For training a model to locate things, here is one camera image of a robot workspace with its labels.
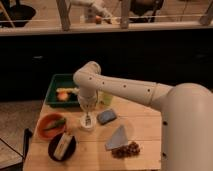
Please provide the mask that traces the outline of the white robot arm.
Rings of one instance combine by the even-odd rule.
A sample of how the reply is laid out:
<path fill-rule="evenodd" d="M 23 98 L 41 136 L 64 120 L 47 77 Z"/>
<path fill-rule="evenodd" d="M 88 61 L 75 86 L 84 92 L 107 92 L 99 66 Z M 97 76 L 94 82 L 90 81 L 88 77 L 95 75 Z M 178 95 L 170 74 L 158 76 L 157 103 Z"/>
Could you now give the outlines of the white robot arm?
<path fill-rule="evenodd" d="M 79 68 L 73 80 L 86 111 L 94 109 L 102 91 L 161 113 L 161 171 L 213 171 L 213 92 L 206 87 L 103 76 L 94 61 Z"/>

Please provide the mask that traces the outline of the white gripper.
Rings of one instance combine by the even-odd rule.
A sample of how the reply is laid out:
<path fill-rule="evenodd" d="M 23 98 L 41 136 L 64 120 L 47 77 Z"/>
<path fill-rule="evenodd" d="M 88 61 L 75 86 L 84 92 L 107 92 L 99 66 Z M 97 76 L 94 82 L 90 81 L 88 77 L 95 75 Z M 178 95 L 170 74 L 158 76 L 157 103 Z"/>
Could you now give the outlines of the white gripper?
<path fill-rule="evenodd" d="M 78 102 L 80 104 L 81 109 L 84 112 L 92 112 L 97 104 L 97 97 L 84 97 L 84 96 L 78 96 Z"/>

